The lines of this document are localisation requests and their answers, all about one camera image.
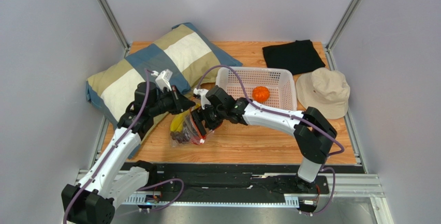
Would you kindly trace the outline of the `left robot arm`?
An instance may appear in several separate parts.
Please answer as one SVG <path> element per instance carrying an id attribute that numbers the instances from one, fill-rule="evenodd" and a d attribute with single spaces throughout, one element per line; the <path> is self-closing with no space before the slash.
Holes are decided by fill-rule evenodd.
<path id="1" fill-rule="evenodd" d="M 99 159 L 78 183 L 64 187 L 63 223 L 111 223 L 115 211 L 128 197 L 155 181 L 157 167 L 145 161 L 137 162 L 119 180 L 115 179 L 125 160 L 153 127 L 154 117 L 180 114 L 196 105 L 174 85 L 160 93 L 153 82 L 142 82 L 134 95 Z"/>

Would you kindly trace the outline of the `orange fake pumpkin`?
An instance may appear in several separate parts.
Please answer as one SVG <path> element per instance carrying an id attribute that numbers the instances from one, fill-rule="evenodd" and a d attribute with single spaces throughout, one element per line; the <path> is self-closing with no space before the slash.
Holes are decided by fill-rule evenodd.
<path id="1" fill-rule="evenodd" d="M 267 87 L 258 86 L 252 91 L 252 99 L 259 103 L 266 102 L 271 96 L 271 93 Z"/>

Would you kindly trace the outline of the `yellow fake banana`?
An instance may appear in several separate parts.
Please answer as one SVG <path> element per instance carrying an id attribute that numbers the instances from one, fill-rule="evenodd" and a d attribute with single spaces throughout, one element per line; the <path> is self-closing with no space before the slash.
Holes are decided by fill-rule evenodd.
<path id="1" fill-rule="evenodd" d="M 186 110 L 183 113 L 175 115 L 171 124 L 170 124 L 170 131 L 171 132 L 182 132 L 184 129 L 185 118 L 188 115 L 190 115 L 192 110 L 195 110 L 198 107 L 200 107 L 200 104 L 197 103 L 195 106 L 191 107 L 189 110 Z"/>

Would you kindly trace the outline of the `clear zip top bag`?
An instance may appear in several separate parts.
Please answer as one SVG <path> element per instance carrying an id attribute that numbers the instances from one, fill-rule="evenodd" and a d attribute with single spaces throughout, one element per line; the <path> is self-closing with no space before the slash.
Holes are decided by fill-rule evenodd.
<path id="1" fill-rule="evenodd" d="M 170 124 L 169 133 L 171 147 L 189 144 L 202 145 L 214 135 L 213 130 L 209 130 L 204 126 L 202 127 L 202 130 L 205 131 L 204 135 L 197 128 L 196 121 L 191 116 L 191 112 L 197 108 L 200 108 L 199 104 L 196 104 L 195 107 L 174 116 Z"/>

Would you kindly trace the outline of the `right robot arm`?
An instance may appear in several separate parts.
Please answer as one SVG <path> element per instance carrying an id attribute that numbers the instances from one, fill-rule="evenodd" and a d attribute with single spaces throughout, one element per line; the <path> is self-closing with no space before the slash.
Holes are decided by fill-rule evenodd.
<path id="1" fill-rule="evenodd" d="M 202 136 L 213 132 L 224 121 L 232 124 L 263 126 L 295 138 L 303 156 L 295 178 L 300 192 L 316 189 L 316 177 L 326 163 L 337 137 L 336 129 L 313 107 L 288 111 L 265 106 L 246 97 L 234 99 L 222 88 L 196 88 L 201 106 L 191 112 L 195 128 Z"/>

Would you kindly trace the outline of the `purple fake grapes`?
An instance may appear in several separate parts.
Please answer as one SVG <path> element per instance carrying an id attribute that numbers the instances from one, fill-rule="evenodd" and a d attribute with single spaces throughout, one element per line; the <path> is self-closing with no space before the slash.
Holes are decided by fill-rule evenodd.
<path id="1" fill-rule="evenodd" d="M 170 132 L 172 141 L 177 144 L 196 144 L 204 143 L 204 139 L 200 136 L 197 129 L 191 123 L 184 122 L 184 129 L 182 132 Z"/>

